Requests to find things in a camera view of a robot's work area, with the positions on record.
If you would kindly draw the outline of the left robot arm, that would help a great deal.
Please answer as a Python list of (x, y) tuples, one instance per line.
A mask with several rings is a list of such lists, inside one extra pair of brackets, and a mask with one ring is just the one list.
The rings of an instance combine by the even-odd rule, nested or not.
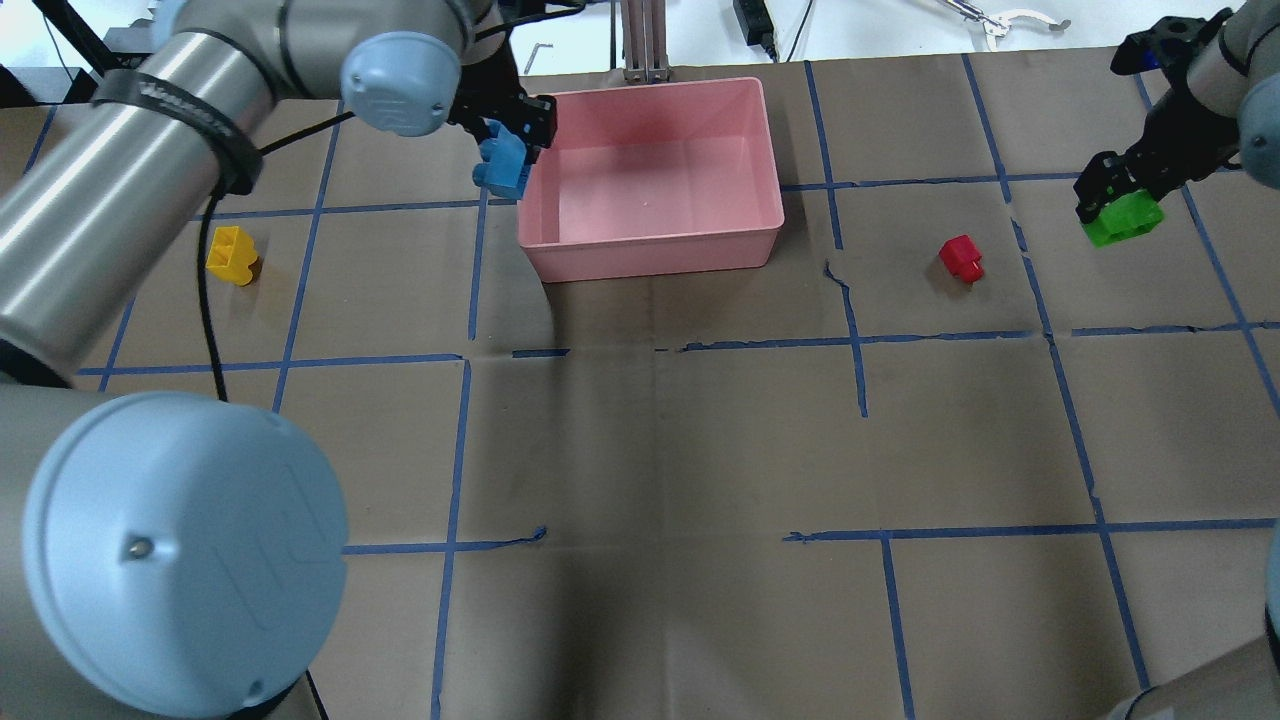
[(3, 716), (320, 719), (346, 501), (268, 401), (300, 220), (216, 251), (279, 108), (466, 128), (518, 197), (556, 133), (497, 1), (161, 1), (154, 50), (3, 196)]

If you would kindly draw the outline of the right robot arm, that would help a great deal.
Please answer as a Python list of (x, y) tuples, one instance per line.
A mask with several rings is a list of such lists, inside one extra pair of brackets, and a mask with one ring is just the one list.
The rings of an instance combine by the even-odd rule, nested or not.
[(1152, 231), (1160, 200), (1231, 159), (1277, 187), (1277, 3), (1247, 1), (1208, 19), (1165, 17), (1116, 47), (1114, 74), (1160, 70), (1169, 87), (1142, 136), (1094, 155), (1073, 186), (1094, 243)]

